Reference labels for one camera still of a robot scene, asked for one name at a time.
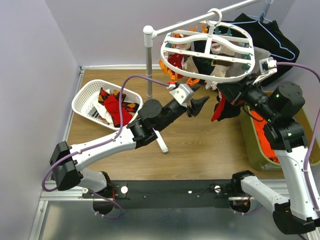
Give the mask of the red black santa sock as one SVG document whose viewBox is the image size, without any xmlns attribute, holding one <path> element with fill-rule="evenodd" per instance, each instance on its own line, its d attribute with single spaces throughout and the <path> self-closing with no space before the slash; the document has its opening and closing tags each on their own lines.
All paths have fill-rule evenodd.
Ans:
<svg viewBox="0 0 320 240">
<path fill-rule="evenodd" d="M 211 122 L 222 121 L 227 118 L 231 118 L 232 106 L 227 100 L 226 96 L 219 90 L 217 95 L 218 103 L 214 107 L 214 112 L 211 118 Z"/>
</svg>

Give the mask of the white round sock hanger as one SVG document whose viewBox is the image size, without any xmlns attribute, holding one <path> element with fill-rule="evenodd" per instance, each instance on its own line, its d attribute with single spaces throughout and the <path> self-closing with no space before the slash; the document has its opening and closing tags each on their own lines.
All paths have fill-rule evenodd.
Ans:
<svg viewBox="0 0 320 240">
<path fill-rule="evenodd" d="M 171 28 L 166 34 L 160 47 L 160 60 L 158 64 L 164 74 L 170 76 L 173 81 L 179 77 L 187 77 L 189 80 L 203 80 L 210 88 L 215 87 L 219 83 L 235 83 L 251 74 L 255 66 L 255 53 L 253 39 L 250 34 L 241 27 L 222 21 L 222 11 L 218 8 L 212 8 L 208 14 L 217 15 L 216 21 L 210 16 L 200 21 L 203 29 L 197 31 L 196 28 L 184 30 L 181 26 L 177 29 Z M 194 42 L 206 41 L 204 52 L 194 50 Z M 210 54 L 211 43 L 219 43 L 235 52 L 234 57 Z M 179 50 L 172 48 L 172 45 L 180 45 L 191 43 L 190 50 Z M 189 55 L 193 57 L 207 58 L 211 60 L 221 60 L 232 63 L 241 63 L 246 65 L 245 72 L 239 76 L 233 77 L 217 77 L 206 74 L 188 72 L 179 69 L 168 62 L 170 53 Z"/>
</svg>

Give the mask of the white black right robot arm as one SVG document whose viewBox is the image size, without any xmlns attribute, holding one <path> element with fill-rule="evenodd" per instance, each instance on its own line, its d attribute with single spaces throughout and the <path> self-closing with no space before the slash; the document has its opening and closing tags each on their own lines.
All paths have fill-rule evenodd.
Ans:
<svg viewBox="0 0 320 240">
<path fill-rule="evenodd" d="M 283 234 L 312 232 L 320 225 L 320 196 L 311 172 L 304 128 L 294 119 L 305 104 L 302 89 L 285 81 L 267 95 L 254 82 L 246 77 L 235 83 L 219 83 L 217 88 L 231 105 L 246 104 L 266 121 L 263 132 L 281 165 L 289 196 L 276 193 L 248 170 L 233 174 L 230 191 L 256 199 L 272 213 Z"/>
</svg>

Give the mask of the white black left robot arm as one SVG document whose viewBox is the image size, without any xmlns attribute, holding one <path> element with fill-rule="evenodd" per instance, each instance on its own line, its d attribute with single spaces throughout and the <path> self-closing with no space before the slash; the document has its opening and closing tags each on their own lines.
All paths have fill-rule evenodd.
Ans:
<svg viewBox="0 0 320 240">
<path fill-rule="evenodd" d="M 95 140 L 69 146 L 65 141 L 56 145 L 50 159 L 52 173 L 59 191 L 79 186 L 104 198 L 110 194 L 111 181 L 105 172 L 87 167 L 111 155 L 138 149 L 155 141 L 157 132 L 164 130 L 181 115 L 197 116 L 210 98 L 194 99 L 197 86 L 181 84 L 170 94 L 173 99 L 162 105 L 156 99 L 147 100 L 137 112 L 137 118 L 122 129 Z"/>
</svg>

